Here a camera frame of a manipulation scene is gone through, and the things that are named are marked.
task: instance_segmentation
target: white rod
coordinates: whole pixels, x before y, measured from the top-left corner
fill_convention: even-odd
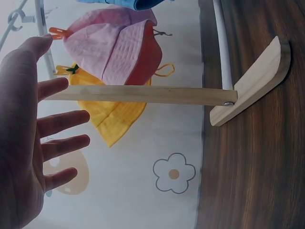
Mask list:
[[[23,2],[20,4],[18,9],[22,10],[24,5],[27,3],[27,1],[28,0],[23,0]],[[11,29],[13,28],[17,18],[18,18],[18,14],[15,14],[14,17],[11,19],[11,21],[10,21],[6,31],[4,32],[4,35],[2,36],[1,41],[0,41],[0,52],[1,52],[2,48],[3,48],[3,45],[4,45],[6,39],[7,39],[8,35],[9,35]]]
[[[36,8],[36,23],[38,27],[38,33],[40,36],[43,36],[48,33],[46,18],[44,13],[44,4],[43,0],[35,0],[35,8]],[[49,78],[54,79],[54,74],[56,73],[52,52],[49,50],[44,56],[44,61],[47,66],[47,71],[49,73]]]
[[[223,89],[232,90],[233,85],[232,85],[230,55],[229,55],[228,40],[224,25],[223,9],[220,0],[213,0],[213,3],[214,3],[216,25],[218,32]]]

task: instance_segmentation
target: wooden table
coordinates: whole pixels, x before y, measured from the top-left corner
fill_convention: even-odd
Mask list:
[[[199,0],[204,86],[221,88],[212,0]],[[205,108],[198,229],[305,228],[305,1],[222,0],[233,83],[274,36],[291,42],[282,84],[222,127]]]

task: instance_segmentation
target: pink hat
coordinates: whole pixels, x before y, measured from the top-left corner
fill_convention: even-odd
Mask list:
[[[73,60],[105,84],[143,85],[162,59],[156,25],[151,10],[115,7],[86,13],[55,38],[63,38]]]

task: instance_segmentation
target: cartoon illustration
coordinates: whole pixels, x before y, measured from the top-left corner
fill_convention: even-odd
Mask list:
[[[78,195],[85,191],[89,183],[89,168],[84,155],[80,150],[54,158],[44,164],[44,174],[53,174],[66,168],[74,167],[78,171],[75,179],[56,190],[67,195]]]
[[[172,191],[182,194],[187,191],[189,181],[194,179],[196,169],[186,163],[183,154],[172,154],[168,159],[157,160],[153,165],[153,173],[158,177],[156,187],[161,192]]]

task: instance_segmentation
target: orange clip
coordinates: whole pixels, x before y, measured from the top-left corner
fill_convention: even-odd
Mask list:
[[[58,29],[58,28],[54,28],[51,27],[49,29],[49,32],[54,33],[55,35],[52,35],[52,38],[54,40],[61,40],[64,37],[69,37],[71,36],[71,32],[67,31],[67,30],[62,30],[62,29]]]

